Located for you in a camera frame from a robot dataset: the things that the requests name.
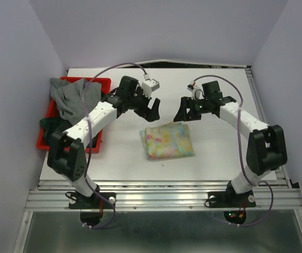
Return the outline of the floral pastel skirt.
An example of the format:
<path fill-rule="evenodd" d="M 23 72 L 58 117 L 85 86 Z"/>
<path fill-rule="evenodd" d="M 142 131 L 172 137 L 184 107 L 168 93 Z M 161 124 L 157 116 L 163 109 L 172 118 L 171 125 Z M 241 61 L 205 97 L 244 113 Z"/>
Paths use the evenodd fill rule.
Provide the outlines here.
<path fill-rule="evenodd" d="M 170 122 L 140 131 L 142 146 L 149 160 L 166 160 L 195 155 L 189 126 Z"/>

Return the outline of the grey skirt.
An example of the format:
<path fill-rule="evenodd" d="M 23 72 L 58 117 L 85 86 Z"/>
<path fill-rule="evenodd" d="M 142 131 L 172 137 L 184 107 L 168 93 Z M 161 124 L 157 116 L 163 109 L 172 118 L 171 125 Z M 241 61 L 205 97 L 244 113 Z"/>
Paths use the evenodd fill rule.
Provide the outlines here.
<path fill-rule="evenodd" d="M 92 111 L 101 100 L 102 85 L 82 78 L 73 83 L 51 78 L 50 97 L 55 101 L 62 119 L 76 125 L 85 117 L 85 110 Z"/>

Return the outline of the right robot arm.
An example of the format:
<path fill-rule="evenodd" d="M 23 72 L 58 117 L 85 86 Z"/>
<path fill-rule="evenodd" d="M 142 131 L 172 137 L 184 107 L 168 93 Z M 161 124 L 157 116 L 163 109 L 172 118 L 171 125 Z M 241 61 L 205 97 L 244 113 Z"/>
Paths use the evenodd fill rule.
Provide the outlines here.
<path fill-rule="evenodd" d="M 287 163 L 287 150 L 283 128 L 269 125 L 242 109 L 243 102 L 224 96 L 219 83 L 212 81 L 198 87 L 188 85 L 191 96 L 181 98 L 174 121 L 197 121 L 203 114 L 211 113 L 237 130 L 238 138 L 248 141 L 247 153 L 240 154 L 241 172 L 230 181 L 225 201 L 236 206 L 271 171 Z"/>

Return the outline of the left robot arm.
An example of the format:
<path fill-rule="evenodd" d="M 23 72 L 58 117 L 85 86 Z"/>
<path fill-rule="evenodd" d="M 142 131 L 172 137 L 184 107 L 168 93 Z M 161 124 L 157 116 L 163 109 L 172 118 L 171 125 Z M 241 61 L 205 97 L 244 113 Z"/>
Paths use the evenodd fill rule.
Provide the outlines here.
<path fill-rule="evenodd" d="M 76 125 L 63 132 L 52 135 L 47 165 L 63 176 L 81 195 L 81 201 L 89 208 L 99 203 L 99 190 L 88 176 L 87 154 L 93 138 L 108 124 L 115 121 L 128 110 L 148 122 L 160 118 L 160 100 L 155 98 L 153 106 L 148 107 L 152 93 L 160 87 L 155 79 L 148 75 L 139 82 L 129 76 L 123 76 L 119 86 L 106 94 L 97 106 Z"/>

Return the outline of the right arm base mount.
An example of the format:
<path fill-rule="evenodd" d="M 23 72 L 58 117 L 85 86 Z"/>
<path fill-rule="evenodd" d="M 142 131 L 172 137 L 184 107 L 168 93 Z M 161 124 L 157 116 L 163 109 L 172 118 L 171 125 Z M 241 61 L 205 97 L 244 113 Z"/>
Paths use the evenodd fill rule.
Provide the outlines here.
<path fill-rule="evenodd" d="M 241 206 L 253 208 L 256 207 L 256 201 L 252 190 L 237 194 L 231 183 L 228 182 L 223 191 L 207 192 L 204 205 L 207 208 L 239 208 Z"/>

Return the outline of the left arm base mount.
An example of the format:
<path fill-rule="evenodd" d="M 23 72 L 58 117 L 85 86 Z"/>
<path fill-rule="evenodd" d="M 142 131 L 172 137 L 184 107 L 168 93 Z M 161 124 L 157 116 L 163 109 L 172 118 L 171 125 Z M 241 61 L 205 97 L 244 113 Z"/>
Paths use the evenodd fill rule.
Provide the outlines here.
<path fill-rule="evenodd" d="M 69 209 L 112 209 L 115 203 L 108 203 L 94 193 L 90 197 L 85 197 L 75 191 L 67 191 L 65 196 L 69 199 Z"/>

